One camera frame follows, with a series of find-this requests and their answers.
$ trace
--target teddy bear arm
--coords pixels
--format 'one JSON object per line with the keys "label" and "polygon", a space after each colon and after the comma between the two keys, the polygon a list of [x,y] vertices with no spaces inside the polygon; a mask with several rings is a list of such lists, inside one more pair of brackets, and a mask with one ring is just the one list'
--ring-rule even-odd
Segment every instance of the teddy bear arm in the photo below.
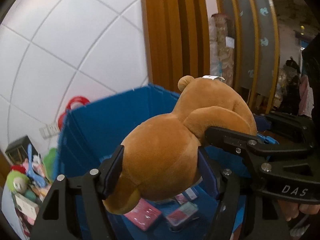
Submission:
{"label": "teddy bear arm", "polygon": [[190,113],[183,124],[199,139],[202,145],[205,144],[204,132],[210,126],[251,134],[250,126],[244,118],[219,106],[196,109]]}

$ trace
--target finger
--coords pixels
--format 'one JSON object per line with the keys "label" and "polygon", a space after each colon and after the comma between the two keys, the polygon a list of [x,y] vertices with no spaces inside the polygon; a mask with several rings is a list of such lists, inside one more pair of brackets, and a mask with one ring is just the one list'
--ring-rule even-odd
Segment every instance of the finger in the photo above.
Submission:
{"label": "finger", "polygon": [[317,214],[319,212],[320,205],[301,204],[299,209],[304,214],[315,215],[315,214]]}
{"label": "finger", "polygon": [[299,215],[298,204],[287,201],[278,200],[282,213],[287,221],[296,218]]}

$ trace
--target blue plastic toy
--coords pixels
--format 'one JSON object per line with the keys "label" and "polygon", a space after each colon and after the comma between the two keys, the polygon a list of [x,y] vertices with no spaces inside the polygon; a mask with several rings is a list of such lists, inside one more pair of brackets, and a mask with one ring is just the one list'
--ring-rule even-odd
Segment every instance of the blue plastic toy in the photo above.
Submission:
{"label": "blue plastic toy", "polygon": [[28,145],[28,161],[29,161],[29,168],[27,170],[26,175],[33,179],[39,187],[45,187],[45,185],[47,184],[44,180],[44,178],[42,178],[40,175],[35,174],[35,172],[33,171],[32,168],[32,145],[31,143],[29,143]]}

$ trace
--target green plush toy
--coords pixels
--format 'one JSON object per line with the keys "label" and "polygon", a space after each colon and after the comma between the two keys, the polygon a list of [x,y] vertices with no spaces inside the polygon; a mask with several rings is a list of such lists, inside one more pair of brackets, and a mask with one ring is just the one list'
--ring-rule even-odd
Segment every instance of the green plush toy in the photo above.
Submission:
{"label": "green plush toy", "polygon": [[29,183],[29,178],[19,171],[10,171],[6,180],[8,189],[20,194],[24,194],[26,192]]}
{"label": "green plush toy", "polygon": [[51,148],[49,150],[49,153],[42,159],[42,163],[45,168],[45,176],[51,183],[53,183],[54,181],[54,178],[52,177],[52,173],[53,173],[53,164],[54,164],[56,154],[57,154],[57,149]]}

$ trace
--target plush toy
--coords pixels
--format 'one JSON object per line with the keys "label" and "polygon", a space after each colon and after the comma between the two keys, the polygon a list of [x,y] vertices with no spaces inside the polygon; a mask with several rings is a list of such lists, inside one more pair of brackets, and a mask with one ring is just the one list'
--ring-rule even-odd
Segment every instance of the plush toy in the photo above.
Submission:
{"label": "plush toy", "polygon": [[219,79],[185,76],[182,92],[170,114],[150,118],[122,142],[122,173],[114,192],[103,201],[114,214],[131,211],[140,198],[160,201],[195,184],[197,149],[206,146],[210,126],[257,134],[253,115],[243,99]]}
{"label": "plush toy", "polygon": [[22,165],[13,165],[11,166],[10,171],[18,171],[18,172],[21,172],[22,174],[26,174],[26,169]]}
{"label": "plush toy", "polygon": [[10,191],[17,191],[21,194],[26,192],[29,182],[30,180],[25,174],[14,170],[9,172],[6,180],[7,187]]}

